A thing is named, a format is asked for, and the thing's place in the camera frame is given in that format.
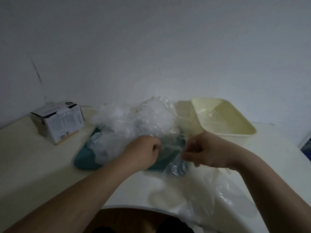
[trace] plastic bag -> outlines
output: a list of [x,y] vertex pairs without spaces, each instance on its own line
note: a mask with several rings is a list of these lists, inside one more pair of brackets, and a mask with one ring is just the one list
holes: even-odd
[[162,160],[182,150],[180,121],[173,103],[160,97],[140,104],[103,105],[93,118],[101,132],[90,137],[87,145],[95,153],[95,162],[104,165],[135,138],[151,135],[161,140],[158,160]]
[[209,231],[215,230],[216,226],[213,226],[210,220],[214,214],[216,200],[240,215],[246,217],[257,215],[258,210],[255,204],[218,168],[205,166],[200,169],[201,171],[204,170],[204,173],[191,172],[190,169],[194,168],[193,163],[182,160],[178,155],[162,174],[164,179],[174,180],[175,185],[177,184],[183,189],[185,189],[184,186],[189,185],[189,180],[195,182],[202,177],[201,182],[196,187],[189,185],[186,188],[187,202],[178,212],[178,216],[182,221],[188,225],[198,225]]

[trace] white wall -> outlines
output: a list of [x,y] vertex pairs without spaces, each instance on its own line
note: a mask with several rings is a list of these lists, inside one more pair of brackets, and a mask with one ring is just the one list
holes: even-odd
[[310,0],[11,0],[48,101],[231,101],[311,131]]
[[0,128],[45,104],[42,87],[6,0],[0,0]]

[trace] beige container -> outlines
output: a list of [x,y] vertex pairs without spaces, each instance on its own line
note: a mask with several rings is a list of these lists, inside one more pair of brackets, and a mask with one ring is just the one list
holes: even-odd
[[206,130],[243,145],[256,133],[254,126],[227,100],[197,97],[191,99],[191,104],[192,135]]

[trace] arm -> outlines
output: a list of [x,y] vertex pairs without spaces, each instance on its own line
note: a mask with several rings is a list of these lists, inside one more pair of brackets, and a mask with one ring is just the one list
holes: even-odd
[[311,232],[311,207],[254,153],[204,132],[189,139],[182,158],[238,171],[270,233]]
[[5,233],[83,232],[125,179],[155,163],[159,149],[157,138],[137,138],[119,158],[41,205]]

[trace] cardboard box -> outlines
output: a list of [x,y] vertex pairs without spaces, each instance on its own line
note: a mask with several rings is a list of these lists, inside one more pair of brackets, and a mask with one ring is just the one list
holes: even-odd
[[79,105],[70,101],[48,104],[29,114],[41,136],[49,137],[54,144],[84,127]]

